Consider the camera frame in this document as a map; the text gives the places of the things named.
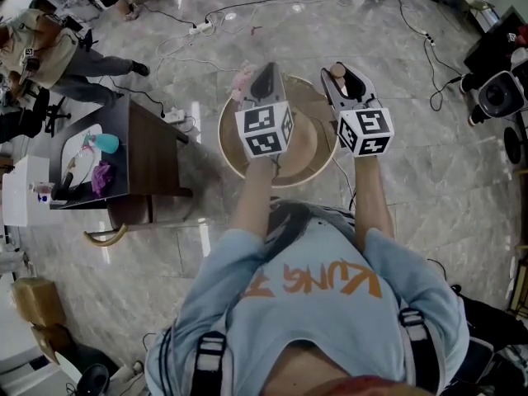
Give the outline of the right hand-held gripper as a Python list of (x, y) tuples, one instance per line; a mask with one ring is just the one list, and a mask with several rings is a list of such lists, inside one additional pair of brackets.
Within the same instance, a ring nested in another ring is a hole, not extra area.
[(382, 107), (368, 77), (350, 65), (344, 67), (322, 68), (320, 73), (323, 90), (337, 119), (339, 143), (353, 157), (381, 155), (394, 138), (389, 109)]

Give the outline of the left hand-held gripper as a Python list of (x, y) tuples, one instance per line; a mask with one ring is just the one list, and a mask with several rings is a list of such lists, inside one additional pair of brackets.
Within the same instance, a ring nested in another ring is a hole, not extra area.
[(241, 106), (255, 106), (235, 113), (244, 151), (250, 158), (285, 153), (295, 127), (279, 65), (263, 65), (245, 82)]

